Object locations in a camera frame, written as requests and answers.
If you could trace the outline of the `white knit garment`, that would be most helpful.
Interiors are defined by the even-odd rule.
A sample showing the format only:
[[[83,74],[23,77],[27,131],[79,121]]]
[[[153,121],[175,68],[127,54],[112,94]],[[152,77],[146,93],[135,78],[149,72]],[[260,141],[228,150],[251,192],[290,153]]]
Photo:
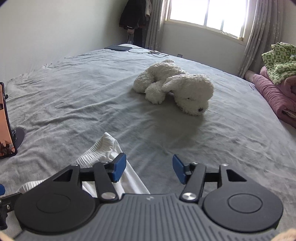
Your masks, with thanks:
[[[90,168],[98,162],[104,164],[111,163],[122,152],[123,151],[121,150],[118,141],[109,133],[105,132],[90,149],[88,149],[71,164],[79,164],[81,168]],[[46,178],[35,178],[33,181],[26,182],[17,190],[17,192],[25,193],[33,189],[67,166],[69,166],[69,164],[59,167],[57,171]],[[121,175],[121,178],[118,182],[112,183],[112,185],[119,195],[119,198],[121,198],[122,194],[125,193],[150,194],[149,190],[146,188],[128,160],[126,160],[126,168]],[[89,193],[92,197],[97,197],[95,183],[93,181],[83,181],[82,189]]]

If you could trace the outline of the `dark hanging clothes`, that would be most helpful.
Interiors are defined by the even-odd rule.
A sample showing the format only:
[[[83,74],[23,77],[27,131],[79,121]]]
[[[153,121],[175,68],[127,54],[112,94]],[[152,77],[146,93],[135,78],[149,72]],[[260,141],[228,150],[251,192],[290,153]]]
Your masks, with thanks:
[[[119,27],[127,30],[127,42],[145,46],[145,34],[152,12],[152,1],[129,0],[121,14]]]

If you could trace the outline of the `phone on stand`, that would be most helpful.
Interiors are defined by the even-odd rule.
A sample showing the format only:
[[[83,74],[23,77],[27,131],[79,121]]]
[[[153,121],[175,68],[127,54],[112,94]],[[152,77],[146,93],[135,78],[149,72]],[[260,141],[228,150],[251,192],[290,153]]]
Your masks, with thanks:
[[[6,99],[8,95],[4,91],[4,83],[1,82],[1,159],[15,156],[18,148],[25,138],[25,132],[22,128],[11,128],[8,112],[6,108]]]

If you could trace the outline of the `grey bed sheet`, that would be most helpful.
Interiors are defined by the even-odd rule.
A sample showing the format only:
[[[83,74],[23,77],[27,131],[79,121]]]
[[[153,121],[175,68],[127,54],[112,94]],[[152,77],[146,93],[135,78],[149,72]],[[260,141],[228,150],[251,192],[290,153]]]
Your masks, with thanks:
[[[25,131],[16,156],[1,160],[6,193],[62,170],[109,133],[149,192],[181,192],[173,155],[210,168],[228,163],[282,200],[280,231],[295,227],[295,129],[247,81],[174,60],[212,80],[214,95],[203,115],[183,113],[172,96],[154,105],[133,90],[135,78],[159,62],[140,50],[96,50],[5,81],[11,127]]]

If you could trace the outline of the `white plush dog toy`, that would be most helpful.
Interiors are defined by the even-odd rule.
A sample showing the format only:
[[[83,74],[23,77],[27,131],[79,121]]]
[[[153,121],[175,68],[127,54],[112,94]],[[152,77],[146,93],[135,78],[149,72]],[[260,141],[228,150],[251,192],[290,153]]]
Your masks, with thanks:
[[[203,74],[190,74],[171,59],[154,63],[138,75],[133,90],[145,94],[153,104],[161,104],[171,93],[176,105],[186,114],[202,115],[209,107],[214,85]]]

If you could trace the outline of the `pink rolled quilt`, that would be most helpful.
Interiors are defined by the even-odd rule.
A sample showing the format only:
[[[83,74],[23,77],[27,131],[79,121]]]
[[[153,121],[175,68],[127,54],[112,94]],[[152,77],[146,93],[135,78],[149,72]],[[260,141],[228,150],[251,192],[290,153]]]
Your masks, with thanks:
[[[286,78],[279,85],[275,85],[269,80],[266,68],[262,67],[259,74],[248,70],[244,78],[255,85],[278,119],[295,127],[294,75]]]

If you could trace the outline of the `grey curtain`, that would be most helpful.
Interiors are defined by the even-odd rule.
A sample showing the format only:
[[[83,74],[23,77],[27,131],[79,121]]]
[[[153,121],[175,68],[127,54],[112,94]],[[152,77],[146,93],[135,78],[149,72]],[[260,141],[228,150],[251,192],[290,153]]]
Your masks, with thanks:
[[[152,1],[152,11],[145,39],[145,48],[160,51],[164,24],[168,15],[170,1]]]
[[[251,32],[243,53],[237,76],[243,78],[248,70],[259,73],[263,67],[262,54],[280,41],[283,23],[282,1],[256,1]]]

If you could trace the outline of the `green patterned cloth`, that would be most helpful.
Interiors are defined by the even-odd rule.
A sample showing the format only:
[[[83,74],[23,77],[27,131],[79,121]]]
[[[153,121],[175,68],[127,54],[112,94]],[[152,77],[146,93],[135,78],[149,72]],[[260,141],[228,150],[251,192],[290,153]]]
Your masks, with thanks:
[[[275,85],[295,75],[295,45],[284,42],[272,44],[271,50],[261,56],[269,79]]]

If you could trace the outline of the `right grey curtain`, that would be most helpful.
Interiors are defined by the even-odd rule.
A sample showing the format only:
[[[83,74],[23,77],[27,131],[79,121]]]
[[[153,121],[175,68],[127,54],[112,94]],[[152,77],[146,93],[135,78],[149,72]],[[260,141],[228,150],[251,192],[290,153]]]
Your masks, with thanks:
[[[243,53],[237,76],[243,78],[248,70],[259,73],[263,67],[262,54],[280,41],[283,23],[282,1],[256,1],[251,32]]]

